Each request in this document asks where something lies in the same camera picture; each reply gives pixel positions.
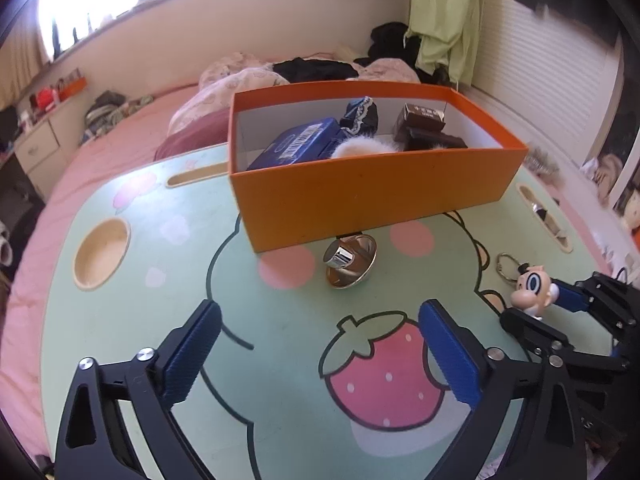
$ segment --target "keychain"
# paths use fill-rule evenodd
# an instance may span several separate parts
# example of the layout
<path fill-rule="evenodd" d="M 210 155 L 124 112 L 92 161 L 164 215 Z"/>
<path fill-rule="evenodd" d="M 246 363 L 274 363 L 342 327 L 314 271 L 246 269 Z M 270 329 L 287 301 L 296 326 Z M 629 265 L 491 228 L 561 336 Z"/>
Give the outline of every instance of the keychain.
<path fill-rule="evenodd" d="M 505 258 L 511 260 L 518 267 L 519 276 L 517 278 L 510 278 L 504 273 L 502 260 Z M 502 279 L 516 288 L 511 293 L 511 305 L 530 316 L 542 317 L 546 307 L 555 303 L 560 296 L 558 286 L 551 281 L 543 266 L 521 264 L 510 254 L 501 253 L 496 258 L 495 270 Z"/>

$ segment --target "white fur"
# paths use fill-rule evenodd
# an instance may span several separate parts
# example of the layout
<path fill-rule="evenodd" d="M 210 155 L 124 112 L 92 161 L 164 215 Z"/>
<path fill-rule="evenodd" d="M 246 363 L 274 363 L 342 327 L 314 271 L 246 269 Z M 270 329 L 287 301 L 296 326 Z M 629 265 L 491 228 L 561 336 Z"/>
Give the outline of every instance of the white fur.
<path fill-rule="evenodd" d="M 344 158 L 345 156 L 379 155 L 380 153 L 394 153 L 397 150 L 380 140 L 370 137 L 353 137 L 338 145 L 331 158 Z"/>

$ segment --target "pink circle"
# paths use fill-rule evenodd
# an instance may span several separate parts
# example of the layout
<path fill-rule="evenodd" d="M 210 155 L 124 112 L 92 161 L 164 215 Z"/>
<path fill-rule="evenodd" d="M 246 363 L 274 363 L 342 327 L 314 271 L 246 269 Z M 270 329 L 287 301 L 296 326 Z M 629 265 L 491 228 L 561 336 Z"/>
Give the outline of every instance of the pink circle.
<path fill-rule="evenodd" d="M 390 236 L 394 247 L 406 256 L 419 258 L 433 251 L 434 240 L 431 230 L 417 220 L 392 225 Z"/>
<path fill-rule="evenodd" d="M 308 282 L 314 275 L 316 261 L 304 246 L 285 247 L 260 256 L 258 274 L 272 288 L 287 290 Z"/>

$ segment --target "pink strawberry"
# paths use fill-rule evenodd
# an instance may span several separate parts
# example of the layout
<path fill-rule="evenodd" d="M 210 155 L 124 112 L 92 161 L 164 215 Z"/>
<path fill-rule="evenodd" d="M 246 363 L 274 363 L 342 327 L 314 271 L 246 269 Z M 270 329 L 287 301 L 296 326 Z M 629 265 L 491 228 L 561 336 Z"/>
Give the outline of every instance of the pink strawberry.
<path fill-rule="evenodd" d="M 356 321 L 347 316 L 320 361 L 320 375 L 341 410 L 362 426 L 404 431 L 438 412 L 445 386 L 431 376 L 427 345 L 404 312 Z"/>
<path fill-rule="evenodd" d="M 126 180 L 113 197 L 113 208 L 116 214 L 122 213 L 136 197 L 150 193 L 158 187 L 157 180 L 158 177 L 153 171 L 145 171 Z"/>

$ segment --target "white wardrobe door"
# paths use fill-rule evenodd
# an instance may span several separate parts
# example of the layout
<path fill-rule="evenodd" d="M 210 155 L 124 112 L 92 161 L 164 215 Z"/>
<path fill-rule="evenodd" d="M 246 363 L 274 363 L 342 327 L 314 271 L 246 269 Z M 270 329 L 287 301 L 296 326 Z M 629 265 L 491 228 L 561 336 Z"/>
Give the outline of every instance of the white wardrobe door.
<path fill-rule="evenodd" d="M 606 136 L 622 85 L 620 41 L 514 0 L 482 0 L 473 85 L 529 121 L 577 165 Z"/>

